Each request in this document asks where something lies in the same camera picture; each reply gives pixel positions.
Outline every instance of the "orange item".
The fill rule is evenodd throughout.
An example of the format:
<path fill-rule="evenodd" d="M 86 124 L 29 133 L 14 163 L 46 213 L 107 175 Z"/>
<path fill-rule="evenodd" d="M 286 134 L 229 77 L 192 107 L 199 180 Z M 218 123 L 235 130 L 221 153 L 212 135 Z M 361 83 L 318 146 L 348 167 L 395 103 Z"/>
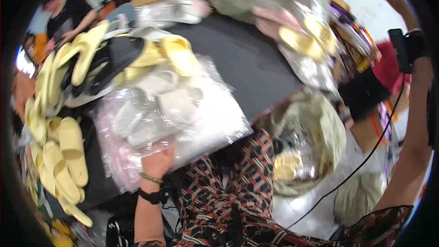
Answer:
<path fill-rule="evenodd" d="M 15 75 L 13 88 L 12 95 L 14 97 L 16 111 L 24 124 L 26 122 L 26 102 L 29 98 L 33 97 L 35 93 L 35 79 L 29 78 L 27 74 L 18 71 Z"/>
<path fill-rule="evenodd" d="M 49 54 L 45 54 L 47 44 L 47 33 L 36 35 L 33 48 L 35 64 L 41 65 Z"/>

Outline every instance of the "table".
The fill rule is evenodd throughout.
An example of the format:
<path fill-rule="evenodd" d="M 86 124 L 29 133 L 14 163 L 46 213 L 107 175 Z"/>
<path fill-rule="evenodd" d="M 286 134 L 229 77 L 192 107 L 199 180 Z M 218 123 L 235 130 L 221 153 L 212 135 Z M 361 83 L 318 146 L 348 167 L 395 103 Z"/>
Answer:
<path fill-rule="evenodd" d="M 200 24 L 179 24 L 169 31 L 187 38 L 195 53 L 214 59 L 223 80 L 236 89 L 233 95 L 248 120 L 256 118 L 302 85 L 277 49 L 277 44 L 253 25 L 215 13 Z M 105 177 L 97 139 L 86 151 L 86 161 L 90 179 L 84 188 L 86 199 L 78 205 L 81 210 L 119 194 L 113 180 Z M 65 217 L 55 198 L 47 196 L 55 217 Z"/>

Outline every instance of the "woman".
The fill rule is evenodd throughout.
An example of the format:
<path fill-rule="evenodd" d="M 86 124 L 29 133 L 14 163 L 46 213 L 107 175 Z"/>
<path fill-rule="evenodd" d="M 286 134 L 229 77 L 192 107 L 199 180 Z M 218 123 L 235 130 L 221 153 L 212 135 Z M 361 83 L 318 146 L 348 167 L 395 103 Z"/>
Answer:
<path fill-rule="evenodd" d="M 387 0 L 404 18 L 407 28 L 416 20 L 403 0 Z M 373 213 L 344 231 L 344 240 L 332 242 L 284 230 L 271 219 L 273 150 L 268 135 L 256 132 L 242 148 L 242 157 L 222 185 L 208 157 L 192 165 L 179 197 L 182 229 L 173 246 L 391 246 L 413 210 L 431 156 L 425 107 L 431 62 L 414 62 L 406 141 L 392 180 Z M 173 159 L 172 149 L 145 157 L 141 196 L 135 217 L 136 246 L 164 246 L 160 207 L 148 196 L 159 190 Z"/>

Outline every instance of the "pile of slippers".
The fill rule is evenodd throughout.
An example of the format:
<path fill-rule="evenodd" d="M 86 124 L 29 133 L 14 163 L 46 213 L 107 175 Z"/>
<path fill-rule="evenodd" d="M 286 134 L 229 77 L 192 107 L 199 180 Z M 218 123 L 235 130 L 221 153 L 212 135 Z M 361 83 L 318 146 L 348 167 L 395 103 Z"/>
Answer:
<path fill-rule="evenodd" d="M 303 19 L 303 29 L 288 10 L 280 11 L 255 7 L 256 27 L 276 41 L 283 41 L 291 49 L 317 62 L 322 62 L 325 53 L 334 56 L 337 38 L 332 30 L 316 16 L 308 14 Z"/>
<path fill-rule="evenodd" d="M 105 95 L 113 85 L 143 76 L 151 66 L 166 62 L 176 73 L 172 82 L 177 76 L 191 77 L 199 65 L 189 41 L 181 36 L 153 28 L 130 31 L 120 28 L 120 21 L 104 20 L 52 52 L 38 74 L 35 98 L 25 106 L 25 123 L 33 138 L 32 158 L 44 188 L 85 226 L 92 222 L 76 207 L 84 201 L 83 187 L 88 183 L 83 137 L 75 119 L 57 114 L 63 106 L 83 105 Z M 163 103 L 172 104 L 179 95 Z"/>

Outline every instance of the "beaded bracelet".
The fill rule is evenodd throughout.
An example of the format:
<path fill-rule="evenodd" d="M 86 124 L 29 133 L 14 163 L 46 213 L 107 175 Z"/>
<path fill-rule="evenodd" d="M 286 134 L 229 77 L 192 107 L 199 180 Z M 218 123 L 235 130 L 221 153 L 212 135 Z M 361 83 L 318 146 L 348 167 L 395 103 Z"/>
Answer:
<path fill-rule="evenodd" d="M 141 173 L 139 173 L 139 174 L 140 174 L 140 176 L 141 176 L 142 178 L 145 178 L 145 179 L 147 179 L 147 180 L 149 180 L 149 181 L 152 181 L 152 182 L 154 182 L 154 183 L 157 183 L 157 184 L 162 184 L 162 183 L 163 183 L 163 180 L 162 180 L 162 179 L 153 178 L 153 177 L 151 177 L 151 176 L 149 176 L 149 175 L 147 175 L 146 173 L 143 173 L 143 172 L 141 172 Z"/>

